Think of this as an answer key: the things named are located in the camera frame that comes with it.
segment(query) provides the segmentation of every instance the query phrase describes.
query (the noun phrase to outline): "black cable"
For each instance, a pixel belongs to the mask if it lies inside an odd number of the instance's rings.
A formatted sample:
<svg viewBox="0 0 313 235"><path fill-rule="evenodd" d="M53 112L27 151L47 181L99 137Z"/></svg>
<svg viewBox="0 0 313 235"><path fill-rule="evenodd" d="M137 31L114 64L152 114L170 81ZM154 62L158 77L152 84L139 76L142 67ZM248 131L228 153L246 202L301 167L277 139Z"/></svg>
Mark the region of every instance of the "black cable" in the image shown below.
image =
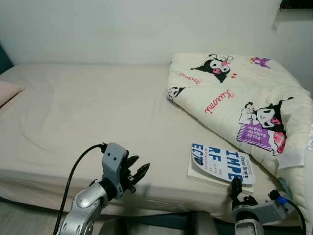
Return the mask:
<svg viewBox="0 0 313 235"><path fill-rule="evenodd" d="M292 205L292 206L297 210L297 212L298 212L298 214L299 214L299 216L300 216L300 218L301 218L302 234L303 234L303 235L306 235L306 230L307 230L307 228L306 228L304 216L303 216L301 210L300 210L299 207L298 207L295 203L293 203L291 200L287 199L287 202L288 202L290 205Z"/></svg>
<svg viewBox="0 0 313 235"><path fill-rule="evenodd" d="M58 214L58 218L57 218L57 221L55 223L55 227L54 227L54 231L53 231L53 235L56 235L57 232L58 232L58 229L59 229L59 225L60 225L60 221L61 221L61 217L62 217L62 214L63 214L63 210L64 210L64 205L65 205L65 202L67 200L67 193L68 193L68 189L69 189L69 185L70 185L70 182L72 180L72 176L74 174L74 171L77 167L77 165L79 164L80 160L91 150L93 150L94 148L101 148L101 152L104 153L104 148L106 148L106 144L96 144L94 146L91 146L90 148L88 148L85 152L82 153L82 155L80 155L80 157L77 159L77 161L75 162L74 166L72 167L72 170L68 176L68 180L67 180L67 185L65 187L65 191L64 191L64 194L63 194L63 199L62 199L62 203L61 203L61 206L60 206L60 210L59 210L59 214Z"/></svg>

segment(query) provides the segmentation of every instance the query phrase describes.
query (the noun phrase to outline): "pink pillow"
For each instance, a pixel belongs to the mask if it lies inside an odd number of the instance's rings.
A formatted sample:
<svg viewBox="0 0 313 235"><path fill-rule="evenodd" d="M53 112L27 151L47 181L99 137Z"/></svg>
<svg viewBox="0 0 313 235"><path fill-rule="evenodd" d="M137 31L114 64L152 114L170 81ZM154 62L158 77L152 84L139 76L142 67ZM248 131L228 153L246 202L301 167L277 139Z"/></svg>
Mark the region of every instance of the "pink pillow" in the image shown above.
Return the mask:
<svg viewBox="0 0 313 235"><path fill-rule="evenodd" d="M20 86L0 81L0 107L22 90Z"/></svg>

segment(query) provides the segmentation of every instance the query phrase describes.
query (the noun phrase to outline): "bed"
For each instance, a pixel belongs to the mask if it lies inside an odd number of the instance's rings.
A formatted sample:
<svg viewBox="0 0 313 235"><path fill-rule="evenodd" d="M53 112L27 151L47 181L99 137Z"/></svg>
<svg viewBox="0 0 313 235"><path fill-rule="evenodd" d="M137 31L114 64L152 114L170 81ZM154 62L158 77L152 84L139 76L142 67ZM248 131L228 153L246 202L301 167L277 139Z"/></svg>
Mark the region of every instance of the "bed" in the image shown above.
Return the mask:
<svg viewBox="0 0 313 235"><path fill-rule="evenodd" d="M0 80L25 87L0 108L0 197L58 209L70 169L88 147L116 142L150 162L136 194L126 193L103 211L152 215L206 211L233 221L226 188L187 178L192 142L235 149L165 98L168 66L24 64ZM102 175L94 150L76 169L67 198ZM253 196L259 203L276 178L252 160ZM296 214L282 225L298 225Z"/></svg>

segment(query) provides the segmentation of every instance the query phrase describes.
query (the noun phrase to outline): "white wall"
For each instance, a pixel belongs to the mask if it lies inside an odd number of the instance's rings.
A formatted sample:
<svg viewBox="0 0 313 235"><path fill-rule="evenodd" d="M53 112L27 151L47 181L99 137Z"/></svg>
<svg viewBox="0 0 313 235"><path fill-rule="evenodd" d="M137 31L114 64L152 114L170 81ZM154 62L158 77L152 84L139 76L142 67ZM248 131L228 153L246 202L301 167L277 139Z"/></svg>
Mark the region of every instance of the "white wall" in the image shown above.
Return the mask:
<svg viewBox="0 0 313 235"><path fill-rule="evenodd" d="M166 64L174 52L276 59L312 83L312 12L280 0L0 0L0 43L15 64Z"/></svg>

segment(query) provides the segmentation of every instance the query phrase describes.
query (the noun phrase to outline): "cartoon character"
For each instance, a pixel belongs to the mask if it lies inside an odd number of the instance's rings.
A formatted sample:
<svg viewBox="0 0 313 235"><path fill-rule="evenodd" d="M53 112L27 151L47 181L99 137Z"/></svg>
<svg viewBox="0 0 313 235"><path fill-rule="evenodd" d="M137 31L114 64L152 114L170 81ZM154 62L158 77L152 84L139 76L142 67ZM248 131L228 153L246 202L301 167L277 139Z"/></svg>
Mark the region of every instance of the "cartoon character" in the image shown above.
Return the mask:
<svg viewBox="0 0 313 235"><path fill-rule="evenodd" d="M222 83L230 72L229 64L233 60L233 57L229 55L217 57L215 54L211 54L209 57L210 59L207 60L204 65L191 68L191 70L211 73Z"/></svg>
<svg viewBox="0 0 313 235"><path fill-rule="evenodd" d="M172 87L168 89L167 98L173 100L173 98L177 97L184 89L185 87Z"/></svg>
<svg viewBox="0 0 313 235"><path fill-rule="evenodd" d="M285 100L256 111L252 107L252 102L246 104L241 110L239 119L241 128L237 140L272 151L274 155L282 153L287 138L280 113L283 101Z"/></svg>
<svg viewBox="0 0 313 235"><path fill-rule="evenodd" d="M250 59L250 63L251 64L254 63L256 65L259 65L259 66L262 66L262 67L270 69L270 67L266 65L266 62L269 61L269 60L270 59L267 59L267 58L252 57Z"/></svg>

